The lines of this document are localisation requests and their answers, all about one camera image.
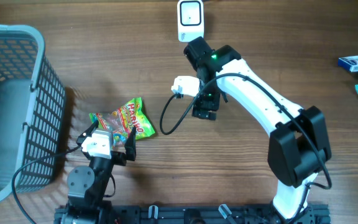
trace red and green wrapper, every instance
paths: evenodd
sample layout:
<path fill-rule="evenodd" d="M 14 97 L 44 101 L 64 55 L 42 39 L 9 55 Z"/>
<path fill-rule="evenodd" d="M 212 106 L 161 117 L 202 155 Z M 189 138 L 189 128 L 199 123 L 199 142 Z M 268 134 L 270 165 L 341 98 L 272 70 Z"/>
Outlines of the red and green wrapper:
<path fill-rule="evenodd" d="M 113 133 L 114 146 L 123 145 L 136 127 L 136 139 L 150 137 L 155 133 L 153 126 L 142 112 L 142 98 L 133 98 L 112 113 L 90 113 L 92 122 L 99 121 L 99 128 Z"/>

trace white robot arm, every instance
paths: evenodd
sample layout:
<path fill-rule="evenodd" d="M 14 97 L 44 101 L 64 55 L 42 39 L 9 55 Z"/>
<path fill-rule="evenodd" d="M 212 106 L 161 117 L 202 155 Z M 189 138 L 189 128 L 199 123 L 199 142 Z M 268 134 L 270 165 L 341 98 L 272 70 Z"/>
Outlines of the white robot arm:
<path fill-rule="evenodd" d="M 195 97 L 193 116 L 210 120 L 216 119 L 219 96 L 227 101 L 228 93 L 262 125 L 270 137 L 268 163 L 278 177 L 273 206 L 282 220 L 293 222 L 307 207 L 308 189 L 315 185 L 313 181 L 322 169 L 319 160 L 326 173 L 324 162 L 331 158 L 323 114 L 316 107 L 304 110 L 278 94 L 230 46 L 214 51 L 199 37 L 189 43 L 185 55 L 198 78 L 177 77 L 172 91 L 177 96 Z M 296 138 L 295 131 L 303 135 Z M 314 144 L 320 158 L 313 154 L 313 146 L 308 145 L 305 137 L 312 141 L 310 145 Z"/>

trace cable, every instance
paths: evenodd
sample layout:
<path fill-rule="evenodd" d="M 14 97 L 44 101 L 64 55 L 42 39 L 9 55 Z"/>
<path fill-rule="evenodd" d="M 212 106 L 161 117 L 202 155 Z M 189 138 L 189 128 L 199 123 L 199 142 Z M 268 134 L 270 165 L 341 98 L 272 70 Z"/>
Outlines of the cable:
<path fill-rule="evenodd" d="M 49 159 L 49 158 L 54 158 L 54 157 L 60 157 L 60 156 L 64 156 L 66 154 L 69 154 L 71 152 L 74 152 L 75 150 L 79 149 L 81 146 L 77 146 L 73 149 L 70 149 L 70 150 L 67 150 L 66 152 L 62 152 L 62 153 L 59 153 L 59 154 L 55 154 L 55 155 L 51 155 L 51 156 L 45 156 L 45 157 L 41 157 L 41 158 L 38 158 L 38 159 L 35 159 L 25 165 L 23 165 L 22 167 L 20 167 L 14 174 L 13 174 L 13 177 L 12 177 L 12 194 L 13 194 L 13 197 L 15 198 L 15 201 L 16 201 L 16 204 L 17 206 L 19 207 L 19 209 L 22 211 L 23 215 L 28 219 L 28 221 L 30 221 L 32 224 L 36 224 L 36 222 L 30 217 L 30 215 L 24 210 L 22 204 L 20 203 L 19 201 L 19 198 L 17 197 L 17 194 L 16 194 L 16 187 L 15 187 L 15 179 L 17 177 L 17 175 L 19 175 L 19 173 L 24 170 L 24 168 L 28 167 L 29 165 L 31 164 L 35 164 L 36 162 L 40 162 L 44 159 Z"/>
<path fill-rule="evenodd" d="M 111 195 L 103 195 L 103 197 L 112 197 L 116 194 L 116 180 L 114 180 L 114 177 L 112 176 L 112 174 L 110 174 L 110 178 L 111 178 L 112 184 L 114 186 L 114 192 Z"/>
<path fill-rule="evenodd" d="M 300 211 L 302 210 L 303 208 L 303 204 L 305 203 L 306 201 L 306 197 L 308 195 L 308 192 L 309 192 L 309 189 L 310 189 L 310 186 L 314 185 L 314 186 L 317 186 L 319 188 L 322 188 L 324 190 L 329 190 L 331 189 L 331 187 L 333 186 L 333 183 L 331 181 L 331 178 L 329 176 L 329 173 L 328 173 L 328 170 L 327 170 L 327 167 L 325 166 L 321 156 L 319 155 L 318 153 L 318 150 L 316 148 L 316 146 L 313 144 L 312 140 L 309 138 L 309 136 L 307 135 L 306 131 L 299 125 L 299 123 L 295 120 L 295 118 L 287 111 L 287 109 L 281 105 L 278 100 L 276 100 L 276 98 L 274 98 L 274 96 L 269 93 L 261 84 L 259 84 L 258 82 L 256 82 L 255 80 L 251 79 L 250 77 L 248 76 L 245 76 L 245 75 L 241 75 L 241 74 L 237 74 L 237 73 L 227 73 L 227 74 L 223 74 L 223 75 L 219 75 L 215 78 L 213 78 L 211 81 L 209 81 L 207 84 L 205 84 L 200 90 L 199 92 L 197 93 L 197 95 L 194 97 L 193 101 L 189 104 L 189 106 L 187 107 L 187 109 L 185 110 L 185 112 L 183 113 L 183 115 L 181 116 L 181 118 L 179 119 L 179 121 L 176 123 L 176 125 L 174 125 L 174 127 L 169 131 L 169 132 L 165 132 L 163 129 L 162 129 L 162 119 L 163 119 L 163 116 L 164 116 L 164 113 L 165 113 L 165 110 L 167 109 L 169 103 L 172 101 L 172 99 L 176 96 L 173 95 L 171 96 L 171 98 L 168 100 L 167 104 L 165 105 L 162 113 L 161 113 L 161 117 L 160 117 L 160 129 L 161 129 L 161 132 L 163 134 L 171 134 L 172 132 L 174 132 L 174 130 L 176 130 L 176 128 L 179 126 L 179 124 L 183 121 L 183 119 L 185 118 L 185 116 L 187 115 L 187 113 L 189 112 L 189 110 L 191 109 L 191 107 L 195 104 L 196 100 L 198 99 L 198 97 L 200 97 L 200 94 L 202 94 L 202 92 L 204 92 L 204 90 L 209 87 L 210 85 L 212 85 L 212 83 L 214 83 L 216 80 L 220 79 L 220 78 L 224 78 L 224 77 L 240 77 L 242 78 L 243 81 L 248 81 L 248 82 L 251 82 L 252 84 L 254 84 L 256 87 L 258 87 L 263 93 L 265 93 L 277 106 L 278 108 L 280 108 L 280 110 L 282 112 L 285 113 L 285 115 L 288 116 L 288 118 L 292 121 L 292 123 L 296 126 L 296 128 L 298 129 L 299 132 L 301 132 L 304 137 L 306 138 L 306 140 L 308 141 L 308 143 L 310 144 L 314 154 L 316 155 L 317 157 L 317 160 L 318 160 L 318 163 L 319 163 L 319 166 L 322 168 L 323 172 L 324 172 L 324 175 L 326 177 L 326 180 L 327 180 L 327 183 L 328 185 L 325 186 L 325 185 L 322 185 L 322 184 L 319 184 L 319 183 L 316 183 L 316 182 L 309 182 L 307 183 L 305 186 L 305 191 L 303 192 L 303 195 L 302 195 L 302 200 L 301 200 L 301 203 L 299 204 L 299 207 L 298 209 L 296 210 L 294 216 L 288 221 L 289 223 L 293 223 L 297 218 L 298 218 L 298 215 L 300 213 Z"/>

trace gray plastic basket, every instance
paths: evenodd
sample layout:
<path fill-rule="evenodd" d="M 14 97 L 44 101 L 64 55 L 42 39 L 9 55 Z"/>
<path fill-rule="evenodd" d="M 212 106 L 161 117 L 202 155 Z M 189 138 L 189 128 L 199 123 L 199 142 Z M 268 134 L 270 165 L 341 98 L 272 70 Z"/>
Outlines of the gray plastic basket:
<path fill-rule="evenodd" d="M 20 166 L 57 151 L 65 89 L 44 53 L 38 30 L 0 25 L 0 201 Z M 55 159 L 32 164 L 17 176 L 17 191 L 46 186 L 54 167 Z"/>

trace wooden table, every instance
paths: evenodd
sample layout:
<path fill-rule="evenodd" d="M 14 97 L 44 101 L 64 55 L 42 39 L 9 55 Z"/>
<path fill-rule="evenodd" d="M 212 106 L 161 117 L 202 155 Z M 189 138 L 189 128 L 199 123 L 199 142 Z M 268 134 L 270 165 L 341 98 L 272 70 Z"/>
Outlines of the wooden table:
<path fill-rule="evenodd" d="M 204 11 L 210 46 L 231 45 L 283 96 L 324 112 L 334 187 L 313 188 L 309 201 L 329 204 L 333 223 L 358 223 L 358 73 L 336 65 L 338 57 L 358 55 L 358 1 L 214 1 Z M 182 53 L 186 44 L 177 40 L 176 2 L 3 5 L 0 24 L 29 24 L 43 33 L 46 54 L 67 86 L 62 147 L 75 145 L 90 125 L 89 112 L 112 111 L 137 96 L 158 127 L 174 78 L 195 75 Z M 166 129 L 189 102 L 170 105 Z M 189 115 L 173 134 L 159 131 L 137 143 L 135 162 L 113 169 L 113 205 L 273 199 L 269 139 L 233 98 L 221 104 L 215 122 Z M 38 223 L 51 223 L 54 208 L 66 203 L 66 178 L 78 165 L 88 165 L 79 151 L 67 156 L 57 181 L 20 196 Z M 325 182 L 323 175 L 317 181 Z M 0 203 L 0 223 L 26 222 L 12 197 Z"/>

